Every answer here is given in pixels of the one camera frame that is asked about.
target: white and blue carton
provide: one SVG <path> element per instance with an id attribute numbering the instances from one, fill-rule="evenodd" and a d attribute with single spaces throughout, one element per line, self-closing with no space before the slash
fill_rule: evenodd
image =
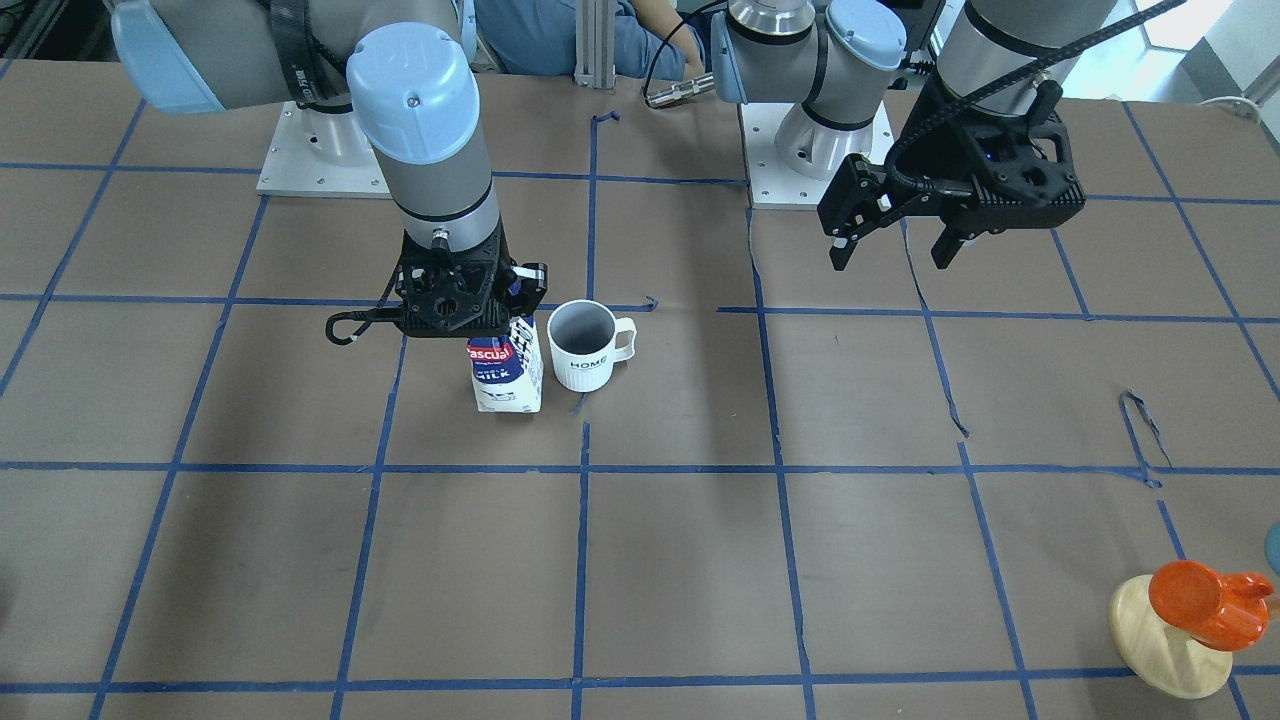
<path id="1" fill-rule="evenodd" d="M 506 336 L 474 337 L 471 387 L 481 413 L 538 413 L 543 407 L 543 351 L 534 318 L 512 318 Z"/>

